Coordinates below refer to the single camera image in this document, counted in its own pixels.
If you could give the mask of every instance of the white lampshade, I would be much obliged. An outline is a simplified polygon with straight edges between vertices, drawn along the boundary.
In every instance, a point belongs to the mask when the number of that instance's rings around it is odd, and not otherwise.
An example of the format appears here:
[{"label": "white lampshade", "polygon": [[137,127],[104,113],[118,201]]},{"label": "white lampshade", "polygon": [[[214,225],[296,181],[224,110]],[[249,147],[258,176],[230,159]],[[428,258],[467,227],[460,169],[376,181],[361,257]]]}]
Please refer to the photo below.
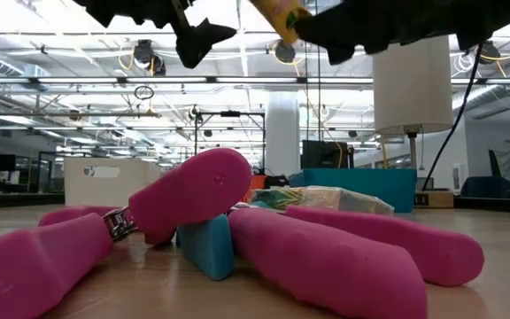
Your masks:
[{"label": "white lampshade", "polygon": [[447,36],[391,45],[373,56],[373,78],[377,133],[430,133],[452,126]]}]

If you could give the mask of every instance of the wooden floor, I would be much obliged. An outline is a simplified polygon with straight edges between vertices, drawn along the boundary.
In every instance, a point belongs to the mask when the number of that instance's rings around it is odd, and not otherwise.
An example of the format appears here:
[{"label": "wooden floor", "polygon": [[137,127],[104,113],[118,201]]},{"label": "wooden floor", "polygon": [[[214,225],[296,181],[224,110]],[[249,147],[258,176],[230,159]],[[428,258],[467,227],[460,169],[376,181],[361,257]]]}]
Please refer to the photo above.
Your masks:
[{"label": "wooden floor", "polygon": [[[0,209],[0,235],[35,226],[58,206]],[[485,251],[483,273],[461,288],[427,285],[430,319],[510,319],[510,214],[419,211],[407,218],[477,239]],[[113,254],[84,278],[44,318],[337,318],[300,304],[268,284],[248,264],[210,281],[173,247],[153,249],[140,234],[116,244]]]}]

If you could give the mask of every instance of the ceiling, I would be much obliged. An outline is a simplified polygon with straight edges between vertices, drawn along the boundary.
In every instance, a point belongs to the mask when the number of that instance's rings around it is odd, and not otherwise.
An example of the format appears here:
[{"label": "ceiling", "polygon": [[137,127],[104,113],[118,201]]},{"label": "ceiling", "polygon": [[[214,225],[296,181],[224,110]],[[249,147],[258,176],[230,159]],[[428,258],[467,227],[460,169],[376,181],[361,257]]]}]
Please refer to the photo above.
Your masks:
[{"label": "ceiling", "polygon": [[[102,27],[72,0],[0,0],[0,59],[13,66],[35,65],[53,77],[122,77],[148,76],[149,71],[131,63],[132,48],[137,40],[151,39],[153,49],[166,63],[166,76],[235,76],[235,77],[340,77],[370,78],[371,57],[358,51],[356,56],[340,66],[330,66],[324,50],[313,45],[296,43],[295,64],[283,64],[273,53],[279,36],[274,33],[265,19],[246,0],[198,0],[186,11],[190,24],[196,25],[208,17],[212,23],[238,29],[238,35],[214,45],[213,50],[195,68],[182,66],[174,50],[175,36],[168,26],[156,29],[149,21],[137,26],[133,20],[115,17],[108,28]],[[319,7],[326,8],[336,1],[318,1]],[[510,25],[498,30],[492,38],[502,57],[510,57]],[[454,36],[450,36],[451,77],[462,79],[469,76],[473,58],[458,51]],[[510,58],[501,61],[510,76]],[[481,65],[481,77],[503,75],[496,64]],[[194,132],[189,112],[195,105],[200,112],[227,110],[245,113],[263,113],[270,95],[281,91],[296,91],[301,107],[324,105],[310,112],[312,127],[318,126],[317,112],[321,112],[323,124],[339,130],[329,131],[326,139],[368,141],[372,132],[363,131],[354,139],[348,137],[349,128],[371,129],[374,127],[372,86],[322,85],[305,87],[273,84],[155,84],[153,98],[139,100],[135,97],[136,84],[78,84],[55,83],[46,85],[45,92],[25,89],[18,85],[0,85],[0,113],[70,113],[79,110],[84,113],[110,113],[111,116],[82,117],[73,121],[68,117],[47,116],[33,118],[34,123],[6,121],[0,118],[0,125],[56,127],[95,127],[94,130],[48,129],[49,138],[63,141],[64,137],[85,138],[72,146],[94,147],[94,144],[113,146],[121,153],[155,160],[163,155],[170,162],[182,159],[179,153],[192,152]],[[147,112],[156,116],[147,116]],[[127,116],[139,113],[139,117]],[[481,121],[497,120],[510,116],[510,90],[495,100],[485,100],[474,105],[467,116]],[[253,165],[262,156],[262,117],[242,116],[222,118],[214,116],[204,128],[210,128],[212,136],[206,137],[200,131],[198,140],[202,147],[229,145],[241,147]],[[114,127],[135,127],[120,130],[123,134],[112,133]],[[137,127],[163,129],[137,129]],[[142,147],[127,151],[127,147]]]}]

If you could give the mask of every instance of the pink rubber toy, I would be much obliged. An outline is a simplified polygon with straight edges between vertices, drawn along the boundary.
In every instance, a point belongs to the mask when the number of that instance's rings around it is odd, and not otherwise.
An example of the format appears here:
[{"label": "pink rubber toy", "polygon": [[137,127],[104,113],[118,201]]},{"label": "pink rubber toy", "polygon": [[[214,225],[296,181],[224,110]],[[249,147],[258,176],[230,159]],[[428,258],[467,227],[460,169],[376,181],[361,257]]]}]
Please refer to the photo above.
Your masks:
[{"label": "pink rubber toy", "polygon": [[[145,234],[158,245],[172,239],[176,226],[203,222],[225,213],[251,185],[249,162],[231,149],[201,152],[166,173],[129,199],[129,212]],[[46,214],[40,225],[89,212],[107,213],[115,207],[68,207]]]},{"label": "pink rubber toy", "polygon": [[56,306],[112,244],[97,214],[1,236],[0,319],[32,319]]},{"label": "pink rubber toy", "polygon": [[326,208],[288,206],[286,215],[317,222],[354,235],[405,248],[427,282],[465,284],[482,272],[482,247],[460,233],[435,229],[379,214],[339,212]]},{"label": "pink rubber toy", "polygon": [[75,218],[85,216],[87,214],[96,213],[100,217],[104,217],[107,213],[119,207],[115,206],[72,206],[65,207],[42,216],[39,226],[52,225],[59,222],[70,221]]},{"label": "pink rubber toy", "polygon": [[365,319],[426,319],[426,288],[403,248],[317,223],[243,208],[229,216],[236,252],[297,300]]}]

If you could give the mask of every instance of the black cable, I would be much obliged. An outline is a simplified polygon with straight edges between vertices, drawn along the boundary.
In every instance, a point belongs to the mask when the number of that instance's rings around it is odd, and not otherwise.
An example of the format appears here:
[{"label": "black cable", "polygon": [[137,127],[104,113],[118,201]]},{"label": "black cable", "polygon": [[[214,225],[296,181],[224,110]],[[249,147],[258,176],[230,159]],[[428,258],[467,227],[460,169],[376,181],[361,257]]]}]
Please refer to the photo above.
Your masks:
[{"label": "black cable", "polygon": [[428,187],[430,177],[432,176],[432,173],[434,172],[434,168],[436,168],[436,164],[438,163],[438,160],[440,160],[440,156],[442,155],[444,148],[446,147],[446,145],[448,145],[448,142],[450,141],[450,138],[452,137],[453,132],[458,127],[458,124],[460,124],[461,115],[463,115],[464,110],[466,109],[466,105],[468,104],[469,92],[471,91],[471,88],[474,86],[475,74],[477,73],[477,67],[479,66],[479,58],[482,55],[482,48],[483,48],[483,44],[480,43],[477,46],[477,51],[475,53],[474,67],[472,68],[471,75],[469,76],[469,84],[467,85],[467,88],[466,88],[466,94],[464,95],[464,101],[461,104],[460,110],[458,111],[458,116],[456,117],[456,121],[452,125],[452,129],[450,129],[450,133],[448,133],[448,136],[444,140],[444,143],[440,147],[440,150],[438,150],[438,154],[436,155],[436,158],[434,159],[434,162],[432,163],[432,167],[430,167],[429,174],[426,176],[426,179],[424,180],[424,185],[422,186],[423,191],[425,191],[426,188]]},{"label": "black cable", "polygon": [[[308,84],[308,43],[305,42],[305,76],[306,76],[306,143],[303,143],[302,160],[306,165],[310,161],[310,85]],[[300,161],[300,168],[303,168],[302,160]]]}]

